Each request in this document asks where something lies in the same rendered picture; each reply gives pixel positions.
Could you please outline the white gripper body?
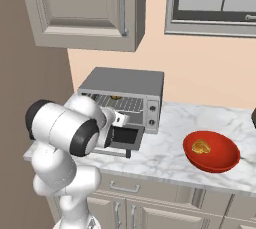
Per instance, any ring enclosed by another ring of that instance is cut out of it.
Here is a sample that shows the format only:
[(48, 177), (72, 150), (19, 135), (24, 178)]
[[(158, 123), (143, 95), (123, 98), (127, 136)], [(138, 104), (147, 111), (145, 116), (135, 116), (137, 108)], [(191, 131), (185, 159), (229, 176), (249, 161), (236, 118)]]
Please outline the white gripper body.
[(128, 115), (115, 112), (114, 125), (117, 127), (123, 127), (129, 122), (130, 117)]

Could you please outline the toaster oven glass door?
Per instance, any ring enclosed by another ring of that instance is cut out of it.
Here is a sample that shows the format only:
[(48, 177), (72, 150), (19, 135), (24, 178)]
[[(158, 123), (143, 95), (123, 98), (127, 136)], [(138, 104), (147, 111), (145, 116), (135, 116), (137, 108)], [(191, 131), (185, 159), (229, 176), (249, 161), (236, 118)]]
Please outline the toaster oven glass door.
[(125, 125), (113, 127), (113, 137), (110, 146), (125, 150), (138, 150), (142, 141), (145, 127), (139, 125)]

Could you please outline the grey toaster oven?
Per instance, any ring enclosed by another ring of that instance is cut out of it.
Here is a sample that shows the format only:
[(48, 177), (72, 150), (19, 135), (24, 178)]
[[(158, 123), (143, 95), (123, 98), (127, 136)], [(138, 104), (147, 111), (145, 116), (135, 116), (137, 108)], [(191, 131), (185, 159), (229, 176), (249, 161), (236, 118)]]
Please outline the grey toaster oven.
[[(139, 113), (121, 112), (130, 117), (130, 125), (145, 127), (148, 134), (157, 134), (159, 129), (162, 96), (164, 87), (164, 73), (161, 71), (147, 71), (135, 69), (120, 69), (95, 67), (77, 90), (77, 93), (116, 95), (121, 97), (140, 98), (143, 100), (143, 111)], [(149, 110), (156, 106), (156, 111)], [(155, 120), (154, 126), (149, 120)]]

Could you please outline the golden bread piece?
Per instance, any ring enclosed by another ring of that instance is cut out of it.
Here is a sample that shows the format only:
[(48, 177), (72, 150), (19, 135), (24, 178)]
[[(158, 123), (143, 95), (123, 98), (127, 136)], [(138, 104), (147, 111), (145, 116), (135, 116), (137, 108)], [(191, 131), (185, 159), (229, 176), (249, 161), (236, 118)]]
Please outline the golden bread piece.
[(210, 145), (203, 139), (198, 139), (192, 144), (192, 151), (197, 154), (209, 153)]

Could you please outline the red bowl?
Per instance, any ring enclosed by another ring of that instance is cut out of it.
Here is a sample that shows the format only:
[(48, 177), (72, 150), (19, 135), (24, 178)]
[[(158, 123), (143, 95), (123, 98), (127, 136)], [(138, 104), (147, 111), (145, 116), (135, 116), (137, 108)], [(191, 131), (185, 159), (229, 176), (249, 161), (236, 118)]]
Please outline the red bowl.
[[(210, 145), (209, 153), (197, 154), (192, 151), (192, 144), (198, 139), (203, 139)], [(226, 172), (240, 161), (237, 145), (226, 136), (213, 131), (189, 133), (183, 140), (183, 149), (195, 167), (210, 173)]]

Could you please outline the beige drawer front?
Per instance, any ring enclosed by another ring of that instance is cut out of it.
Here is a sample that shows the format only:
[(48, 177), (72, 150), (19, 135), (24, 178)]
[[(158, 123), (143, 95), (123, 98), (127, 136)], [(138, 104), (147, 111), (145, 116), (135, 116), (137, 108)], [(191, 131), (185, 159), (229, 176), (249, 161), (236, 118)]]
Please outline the beige drawer front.
[[(110, 181), (115, 181), (118, 187), (134, 189), (135, 185), (140, 185), (138, 193), (121, 192), (110, 189)], [(133, 196), (134, 198), (152, 199), (164, 202), (174, 202), (176, 199), (177, 186), (153, 180), (139, 179), (128, 176), (102, 174), (102, 182), (99, 187), (101, 191)]]

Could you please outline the beige base cupboard door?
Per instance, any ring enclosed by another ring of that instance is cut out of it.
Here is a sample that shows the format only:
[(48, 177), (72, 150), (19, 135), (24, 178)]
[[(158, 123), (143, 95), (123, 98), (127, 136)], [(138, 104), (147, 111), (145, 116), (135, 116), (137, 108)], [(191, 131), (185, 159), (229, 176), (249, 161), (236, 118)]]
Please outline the beige base cupboard door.
[(109, 195), (93, 194), (88, 198), (88, 206), (91, 213), (97, 218), (101, 229), (116, 229), (115, 225), (115, 202), (119, 202), (119, 229), (126, 229), (126, 201), (124, 198)]
[(135, 211), (136, 229), (208, 229), (209, 220), (178, 212), (165, 211), (136, 205)]

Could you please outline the grey framed window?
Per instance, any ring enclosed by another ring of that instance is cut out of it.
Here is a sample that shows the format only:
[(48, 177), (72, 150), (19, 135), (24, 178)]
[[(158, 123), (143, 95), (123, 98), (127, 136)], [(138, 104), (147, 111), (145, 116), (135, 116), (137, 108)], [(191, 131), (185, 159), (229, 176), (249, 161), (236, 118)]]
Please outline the grey framed window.
[(256, 0), (166, 0), (165, 32), (256, 38)]

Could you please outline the beige base cupboard run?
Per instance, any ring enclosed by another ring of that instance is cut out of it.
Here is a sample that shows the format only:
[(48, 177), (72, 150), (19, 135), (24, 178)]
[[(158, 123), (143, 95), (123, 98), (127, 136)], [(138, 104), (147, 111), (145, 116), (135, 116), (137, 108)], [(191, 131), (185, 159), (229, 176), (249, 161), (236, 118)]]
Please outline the beige base cupboard run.
[(256, 193), (196, 188), (191, 204), (203, 213), (256, 223)]

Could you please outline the beige wall cupboard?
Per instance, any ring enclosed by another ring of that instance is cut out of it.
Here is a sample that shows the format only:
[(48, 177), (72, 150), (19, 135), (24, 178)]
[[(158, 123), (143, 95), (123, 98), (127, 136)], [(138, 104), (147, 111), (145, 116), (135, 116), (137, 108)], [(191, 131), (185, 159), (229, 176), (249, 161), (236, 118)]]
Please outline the beige wall cupboard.
[(45, 47), (134, 52), (145, 34), (146, 0), (128, 0), (128, 34), (122, 37), (50, 35), (37, 38), (35, 44)]

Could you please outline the beige wall cupboard door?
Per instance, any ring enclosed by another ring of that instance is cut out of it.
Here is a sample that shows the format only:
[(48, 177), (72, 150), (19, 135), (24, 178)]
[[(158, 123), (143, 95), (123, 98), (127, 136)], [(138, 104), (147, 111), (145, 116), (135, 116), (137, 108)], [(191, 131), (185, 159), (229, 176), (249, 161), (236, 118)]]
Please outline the beige wall cupboard door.
[[(25, 0), (34, 36), (122, 37), (120, 0)], [(128, 34), (128, 0), (125, 23)]]

